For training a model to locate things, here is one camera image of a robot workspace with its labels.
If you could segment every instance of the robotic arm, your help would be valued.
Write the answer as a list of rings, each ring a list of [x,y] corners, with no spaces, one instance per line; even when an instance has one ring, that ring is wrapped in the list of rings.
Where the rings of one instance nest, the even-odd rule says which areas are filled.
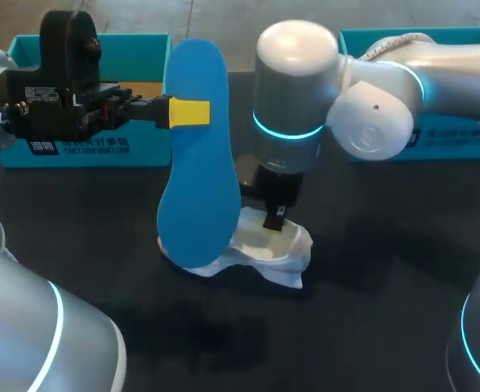
[[[101,84],[102,48],[86,12],[48,12],[40,52],[39,68],[18,69],[0,50],[0,149],[15,139],[83,141],[130,119],[155,121],[159,128],[209,123],[207,102],[144,99],[118,84]],[[187,105],[202,108],[200,116],[184,116]]]
[[[405,148],[423,113],[480,121],[480,45],[440,45],[410,33],[382,39],[354,59],[341,55],[319,24],[268,27],[256,47],[260,165],[250,182],[266,203],[264,227],[281,229],[327,127],[353,156],[382,160]]]

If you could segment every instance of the white fabric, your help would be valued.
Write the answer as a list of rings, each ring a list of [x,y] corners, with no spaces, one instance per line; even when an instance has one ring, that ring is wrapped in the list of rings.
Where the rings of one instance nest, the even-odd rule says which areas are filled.
[[[309,265],[313,245],[309,232],[290,220],[281,232],[264,229],[264,219],[265,212],[244,207],[224,254],[205,267],[185,270],[210,278],[231,265],[250,265],[270,282],[302,288],[301,273]],[[158,245],[164,252],[160,238]]]

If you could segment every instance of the glowing blue light ring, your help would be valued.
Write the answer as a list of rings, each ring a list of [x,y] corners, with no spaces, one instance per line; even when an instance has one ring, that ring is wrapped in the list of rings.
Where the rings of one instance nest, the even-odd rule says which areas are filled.
[[[469,345],[467,345],[467,339],[465,338],[465,329],[463,326],[463,319],[464,319],[464,314],[465,314],[465,306],[467,305],[467,301],[469,300],[470,294],[467,296],[467,299],[465,300],[465,303],[463,304],[463,309],[461,310],[461,338],[463,339],[463,345],[465,347],[465,350],[467,351],[467,354],[469,355],[470,362],[473,364],[474,368],[480,375],[480,368],[476,361],[474,360],[472,354],[470,353],[469,350]]]
[[[279,139],[287,139],[287,140],[307,139],[308,137],[311,137],[311,136],[319,133],[323,128],[323,125],[321,125],[320,127],[316,128],[314,131],[311,131],[311,132],[302,133],[300,135],[286,135],[284,133],[278,133],[278,132],[275,132],[275,131],[271,131],[267,127],[264,127],[262,125],[262,123],[260,121],[258,121],[258,118],[256,118],[254,110],[253,110],[253,119],[255,120],[255,124],[258,126],[259,129],[261,129],[265,133],[267,133],[271,136],[277,137]]]
[[[418,82],[418,84],[420,85],[421,100],[424,100],[424,99],[425,99],[425,89],[424,89],[424,87],[423,87],[423,83],[421,82],[420,77],[419,77],[419,76],[416,74],[416,72],[414,72],[412,69],[410,69],[410,68],[407,67],[406,65],[397,63],[396,61],[380,60],[380,61],[376,61],[376,63],[378,63],[378,64],[392,65],[392,66],[394,66],[394,67],[398,67],[398,68],[401,68],[401,69],[406,70],[409,74],[412,75],[412,77],[413,77],[413,78]]]
[[[40,372],[35,377],[33,384],[29,387],[28,392],[37,392],[40,388],[46,374],[50,371],[51,364],[53,359],[57,354],[57,349],[59,348],[60,337],[62,336],[62,327],[64,326],[64,306],[62,304],[62,297],[60,296],[57,287],[52,282],[48,282],[55,293],[57,299],[57,324],[55,326],[55,334],[53,335],[53,340],[51,341],[50,350],[47,353],[46,360],[41,367]]]

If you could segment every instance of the black end effector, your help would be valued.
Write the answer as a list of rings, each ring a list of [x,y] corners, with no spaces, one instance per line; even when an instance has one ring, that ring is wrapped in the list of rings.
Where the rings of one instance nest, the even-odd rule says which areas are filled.
[[[118,84],[100,84],[102,48],[88,13],[46,13],[40,53],[38,69],[0,75],[0,106],[8,108],[5,129],[18,139],[83,141],[130,119],[168,127],[168,97],[143,100]]]
[[[242,195],[265,204],[267,215],[264,227],[282,231],[289,208],[294,207],[298,200],[303,173],[280,174],[270,171],[252,155],[237,159],[235,167]]]

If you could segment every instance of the white robotic arm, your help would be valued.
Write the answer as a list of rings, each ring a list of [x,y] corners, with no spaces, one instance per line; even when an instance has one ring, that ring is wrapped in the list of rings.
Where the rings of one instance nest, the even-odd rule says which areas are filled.
[[[273,160],[288,161],[290,149],[282,147],[286,144],[282,140],[289,140],[286,136],[292,131],[285,124],[312,129],[305,118],[317,118],[322,111],[340,145],[367,160],[391,158],[402,151],[422,113],[480,121],[480,45],[440,45],[425,34],[409,33],[384,38],[354,59],[338,53],[336,39],[321,25],[286,20],[261,34],[256,58],[256,125],[259,133],[267,134],[263,118],[273,135],[280,136],[280,140],[259,137],[259,144],[270,144],[257,146],[257,152],[264,151],[258,158],[268,168],[273,165],[267,149]],[[272,77],[277,82],[268,82],[271,73],[278,74]],[[291,87],[292,96],[282,94],[284,87]],[[278,106],[279,112],[260,104],[259,98],[277,102],[273,107]],[[285,119],[279,123],[276,117],[282,112]],[[319,137],[306,144],[315,151]],[[280,171],[302,172],[313,160]]]

